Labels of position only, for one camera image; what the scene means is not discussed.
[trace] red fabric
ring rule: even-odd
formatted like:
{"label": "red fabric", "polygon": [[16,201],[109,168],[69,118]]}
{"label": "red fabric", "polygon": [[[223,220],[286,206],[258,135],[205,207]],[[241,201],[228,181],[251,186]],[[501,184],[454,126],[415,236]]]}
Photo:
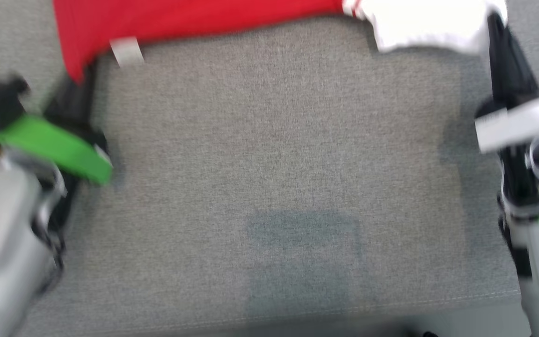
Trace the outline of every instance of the red fabric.
{"label": "red fabric", "polygon": [[53,0],[62,55],[81,81],[109,41],[139,43],[224,34],[312,15],[342,13],[342,0]]}

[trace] white label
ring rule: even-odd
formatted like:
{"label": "white label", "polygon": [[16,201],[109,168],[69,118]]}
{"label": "white label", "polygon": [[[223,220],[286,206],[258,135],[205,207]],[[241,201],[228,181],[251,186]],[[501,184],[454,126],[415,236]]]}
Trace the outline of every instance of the white label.
{"label": "white label", "polygon": [[137,38],[119,38],[110,41],[109,44],[120,66],[143,64],[145,62],[141,48],[138,46]]}

